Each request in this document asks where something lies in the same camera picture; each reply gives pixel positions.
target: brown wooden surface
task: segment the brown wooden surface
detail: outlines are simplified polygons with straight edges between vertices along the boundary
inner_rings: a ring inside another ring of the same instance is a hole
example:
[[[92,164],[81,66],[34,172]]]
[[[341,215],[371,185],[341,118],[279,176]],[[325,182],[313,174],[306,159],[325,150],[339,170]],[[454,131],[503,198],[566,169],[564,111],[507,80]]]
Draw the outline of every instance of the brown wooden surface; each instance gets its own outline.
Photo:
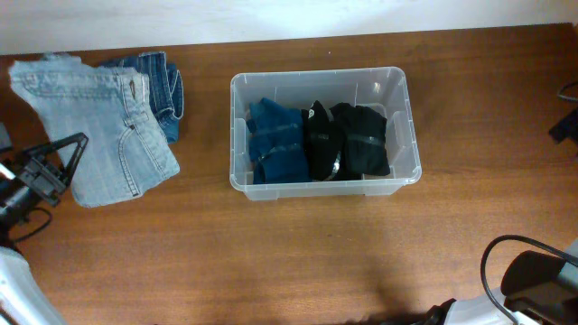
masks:
[[[74,53],[87,64],[164,50],[185,88],[181,173],[97,209],[68,192],[20,245],[71,324],[337,323],[482,294],[480,257],[506,233],[566,248],[578,237],[578,149],[548,129],[573,106],[570,24]],[[9,88],[16,147],[46,140]],[[251,202],[228,181],[229,82],[239,72],[397,66],[407,75],[424,175],[390,197]],[[492,286],[526,246],[489,260]]]

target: clear plastic bin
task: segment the clear plastic bin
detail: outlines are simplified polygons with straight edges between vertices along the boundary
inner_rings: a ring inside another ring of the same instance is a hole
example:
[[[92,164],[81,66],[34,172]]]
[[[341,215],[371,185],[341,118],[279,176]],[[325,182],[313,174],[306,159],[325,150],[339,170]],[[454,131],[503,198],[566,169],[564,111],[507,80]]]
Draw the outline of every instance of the clear plastic bin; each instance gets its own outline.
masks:
[[[391,173],[359,181],[314,181],[253,185],[249,160],[249,103],[270,98],[288,108],[338,103],[371,107],[387,118],[386,148]],[[231,185],[250,200],[321,195],[390,195],[422,175],[405,73],[396,67],[301,72],[240,73],[231,80]]]

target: denim shorts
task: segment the denim shorts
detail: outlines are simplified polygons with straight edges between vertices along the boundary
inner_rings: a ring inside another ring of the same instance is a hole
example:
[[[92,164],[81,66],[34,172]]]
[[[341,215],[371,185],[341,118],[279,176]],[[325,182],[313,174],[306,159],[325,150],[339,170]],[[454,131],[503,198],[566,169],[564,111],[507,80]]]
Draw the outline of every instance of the denim shorts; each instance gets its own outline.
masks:
[[[169,144],[179,139],[179,120],[184,112],[181,73],[176,65],[167,63],[163,51],[141,53],[121,59],[108,60],[102,67],[135,68],[149,78],[149,102],[154,117],[163,129]]]
[[[133,68],[91,68],[70,56],[17,61],[12,90],[38,113],[51,141],[83,132],[74,199],[96,207],[140,197],[179,172],[149,107],[149,80]],[[63,162],[73,148],[59,150]]]

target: cable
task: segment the cable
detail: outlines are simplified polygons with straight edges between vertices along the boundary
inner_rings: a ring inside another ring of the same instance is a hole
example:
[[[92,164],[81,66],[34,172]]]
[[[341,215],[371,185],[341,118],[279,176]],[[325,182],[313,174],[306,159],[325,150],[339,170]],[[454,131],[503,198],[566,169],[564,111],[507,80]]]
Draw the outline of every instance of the cable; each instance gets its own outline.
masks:
[[[13,240],[14,243],[23,242],[24,240],[26,240],[26,239],[28,239],[28,238],[30,238],[30,237],[38,234],[38,233],[41,232],[41,231],[43,231],[46,227],[48,227],[48,225],[51,224],[51,222],[52,222],[52,214],[50,213],[49,210],[47,210],[47,209],[45,209],[45,208],[34,208],[34,209],[32,209],[32,211],[35,211],[35,210],[44,212],[44,214],[46,214],[46,216],[48,216],[48,219],[46,219],[46,221],[45,221],[41,226],[39,226],[39,227],[36,228],[35,230],[31,231],[30,233],[28,233],[28,234],[26,234],[26,235],[24,235],[24,236],[22,236],[22,237],[18,237],[17,239],[14,239],[14,240]]]
[[[489,290],[489,286],[488,286],[488,279],[486,278],[486,262],[488,261],[488,256],[489,256],[489,252],[491,251],[491,249],[497,245],[499,242],[503,242],[506,240],[517,240],[517,241],[521,241],[523,243],[527,243],[529,245],[532,246],[536,246],[538,248],[541,248],[543,250],[545,250],[546,252],[552,254],[552,255],[556,255],[560,258],[563,258],[566,262],[570,263],[571,265],[574,265],[576,267],[578,267],[578,257],[572,256],[570,254],[567,254],[563,251],[557,250],[551,246],[548,246],[544,243],[540,243],[537,240],[534,240],[532,238],[528,238],[528,237],[524,237],[524,236],[519,236],[519,235],[504,235],[504,236],[500,236],[494,240],[492,240],[488,247],[486,247],[486,250],[484,251],[483,256],[481,257],[481,265],[480,265],[480,275],[481,275],[481,284],[483,284],[484,286],[484,291],[486,292],[486,294],[488,295],[489,300],[491,301],[491,303],[494,304],[494,306],[496,306],[496,308],[499,309],[499,311],[501,311],[504,315],[506,315],[510,320],[512,320],[514,322],[514,325],[518,325],[517,319],[516,317],[514,317],[514,315],[509,312],[504,306],[502,306],[497,300],[496,297],[494,297],[494,295],[491,293],[491,291]]]
[[[578,103],[578,98],[572,97],[572,96],[566,96],[563,94],[563,92],[565,92],[567,89],[572,88],[576,85],[578,85],[578,81],[571,82],[571,83],[565,85],[564,87],[562,87],[560,89],[560,91],[558,91],[558,97],[563,99],[563,100],[569,101],[569,102]]]

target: black folded garment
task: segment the black folded garment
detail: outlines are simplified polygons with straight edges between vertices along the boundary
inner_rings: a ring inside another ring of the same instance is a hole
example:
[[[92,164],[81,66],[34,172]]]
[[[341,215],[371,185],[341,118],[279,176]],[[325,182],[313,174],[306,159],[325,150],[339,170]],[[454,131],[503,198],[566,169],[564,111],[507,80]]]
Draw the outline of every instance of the black folded garment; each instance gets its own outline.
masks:
[[[331,109],[319,101],[304,110],[305,154],[317,181],[360,180],[361,174],[385,176],[387,120],[368,107],[340,103]]]

